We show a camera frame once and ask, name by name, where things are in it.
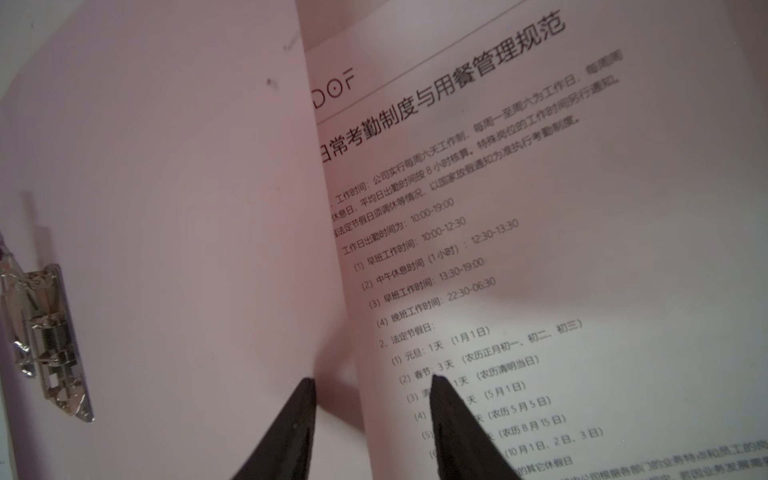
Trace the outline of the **pink file folder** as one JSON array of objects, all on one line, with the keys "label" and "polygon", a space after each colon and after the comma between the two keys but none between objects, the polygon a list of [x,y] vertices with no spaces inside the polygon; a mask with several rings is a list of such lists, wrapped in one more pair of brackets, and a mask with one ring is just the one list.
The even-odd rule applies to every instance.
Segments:
[{"label": "pink file folder", "polygon": [[[95,420],[16,368],[1,312],[17,478],[233,479],[308,377],[309,476],[377,479],[306,54],[387,2],[88,1],[19,72],[1,245],[61,268]],[[733,2],[767,111],[767,5]]]}]

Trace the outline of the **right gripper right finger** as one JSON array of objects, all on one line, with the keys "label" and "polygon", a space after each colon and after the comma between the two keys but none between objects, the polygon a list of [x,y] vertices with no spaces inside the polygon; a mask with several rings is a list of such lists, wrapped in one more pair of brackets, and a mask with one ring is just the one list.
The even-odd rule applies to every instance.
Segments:
[{"label": "right gripper right finger", "polygon": [[440,479],[521,479],[446,377],[432,376],[429,401]]}]

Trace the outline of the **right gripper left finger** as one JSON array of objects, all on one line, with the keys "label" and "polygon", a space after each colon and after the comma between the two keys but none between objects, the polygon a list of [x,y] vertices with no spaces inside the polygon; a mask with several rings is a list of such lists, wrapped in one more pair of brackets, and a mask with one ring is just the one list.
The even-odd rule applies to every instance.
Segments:
[{"label": "right gripper left finger", "polygon": [[303,378],[233,479],[306,480],[310,473],[316,411],[316,382]]}]

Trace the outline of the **printed list sheet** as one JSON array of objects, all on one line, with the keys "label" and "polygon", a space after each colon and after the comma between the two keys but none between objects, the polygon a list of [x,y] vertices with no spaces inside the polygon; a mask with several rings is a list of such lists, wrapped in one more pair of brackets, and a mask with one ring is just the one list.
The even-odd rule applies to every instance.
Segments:
[{"label": "printed list sheet", "polygon": [[526,479],[767,475],[767,111],[733,1],[389,1],[306,54],[377,479],[446,377]]}]

